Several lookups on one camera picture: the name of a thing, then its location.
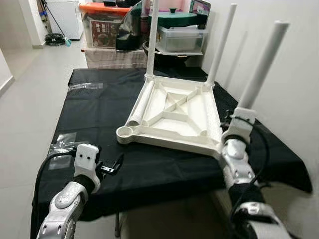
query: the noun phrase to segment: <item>storage box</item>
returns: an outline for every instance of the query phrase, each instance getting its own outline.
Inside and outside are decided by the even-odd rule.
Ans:
[[[120,24],[130,8],[106,7],[99,2],[80,4],[79,8],[87,46],[115,48]]]
[[[158,27],[157,48],[164,52],[201,52],[208,31],[197,26]]]

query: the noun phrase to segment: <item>black cable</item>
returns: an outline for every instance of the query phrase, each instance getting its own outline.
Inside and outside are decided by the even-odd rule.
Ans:
[[[60,26],[59,26],[58,22],[56,21],[55,17],[54,17],[53,14],[51,13],[51,11],[50,11],[48,5],[46,4],[46,1],[45,1],[45,0],[41,0],[41,1],[42,1],[42,3],[45,5],[45,7],[48,9],[48,11],[49,11],[49,13],[51,14],[53,20],[55,21],[55,23],[56,23],[57,26],[59,27],[60,31],[62,32],[63,36],[65,37],[65,34],[63,33],[62,29],[60,28]]]
[[[47,156],[47,158],[42,162],[38,174],[36,176],[36,181],[35,181],[35,187],[34,187],[34,195],[33,195],[33,200],[32,200],[32,207],[35,210],[35,214],[36,214],[36,226],[37,226],[37,231],[39,230],[39,210],[38,210],[38,194],[39,194],[39,185],[40,185],[40,179],[42,176],[42,173],[44,171],[44,169],[46,168],[48,162],[50,162],[51,159],[55,158],[55,157],[59,157],[59,156],[65,156],[65,155],[71,155],[71,156],[75,156],[76,154],[76,149],[73,149],[69,152],[64,152],[64,153],[55,153],[52,154],[50,156]]]
[[[252,187],[252,185],[258,180],[258,178],[260,177],[260,175],[263,173],[264,169],[266,168],[269,160],[270,160],[270,150],[269,150],[269,144],[268,144],[268,141],[266,139],[266,137],[264,136],[264,134],[262,133],[262,131],[257,128],[257,127],[254,127],[254,125],[252,123],[250,123],[247,119],[243,119],[241,117],[238,117],[238,116],[234,116],[234,119],[238,119],[238,120],[241,120],[241,121],[244,121],[246,122],[247,124],[249,124],[250,126],[253,127],[253,129],[256,130],[256,132],[258,133],[258,135],[261,137],[262,139],[262,142],[265,146],[265,150],[266,150],[266,158],[264,160],[264,163],[261,167],[261,169],[259,170],[259,172],[255,175],[255,177],[253,178],[252,181],[250,181],[250,183],[248,184],[247,188],[242,192],[242,194],[240,195],[240,197],[238,198],[237,202],[235,203],[235,205],[233,206],[231,212],[230,212],[230,222],[233,221],[233,217],[234,217],[234,214],[235,214],[235,211],[236,209],[239,207],[240,203],[241,203],[241,200],[243,199],[244,195],[247,193],[247,191]]]

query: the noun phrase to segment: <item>black cloth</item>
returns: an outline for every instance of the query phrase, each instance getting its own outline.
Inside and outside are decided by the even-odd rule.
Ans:
[[[124,162],[115,176],[107,176],[100,190],[91,195],[81,216],[90,221],[117,211],[147,204],[189,197],[224,187],[217,160],[195,153],[116,140],[116,129],[123,126],[144,84],[145,69],[76,69],[69,86],[103,83],[100,89],[75,89],[68,92],[52,143],[61,133],[76,132],[76,141],[88,141],[102,147],[100,159],[110,166],[121,154]],[[156,74],[204,81],[200,68],[160,69]],[[214,88],[221,121],[227,109],[237,102],[218,84]],[[263,179],[280,181],[306,192],[312,185],[302,160],[259,122],[270,143],[271,159]],[[252,132],[250,163],[257,172],[265,159],[264,146]],[[69,168],[44,170],[39,188],[41,222],[48,213],[52,197],[72,179]]]

